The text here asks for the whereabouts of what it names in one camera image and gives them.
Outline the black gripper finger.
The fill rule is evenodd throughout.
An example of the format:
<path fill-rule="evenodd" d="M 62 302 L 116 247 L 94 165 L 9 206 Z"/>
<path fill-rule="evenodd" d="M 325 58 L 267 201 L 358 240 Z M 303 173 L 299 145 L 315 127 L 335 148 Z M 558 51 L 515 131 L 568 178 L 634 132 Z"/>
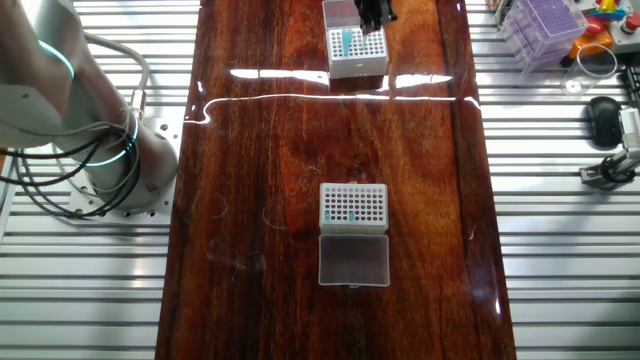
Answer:
<path fill-rule="evenodd" d="M 375 31 L 397 19 L 398 16 L 393 8 L 392 0 L 373 1 L 373 28 Z"/>
<path fill-rule="evenodd" d="M 360 28 L 364 35 L 375 30 L 375 5 L 372 0 L 354 0 L 360 18 Z"/>

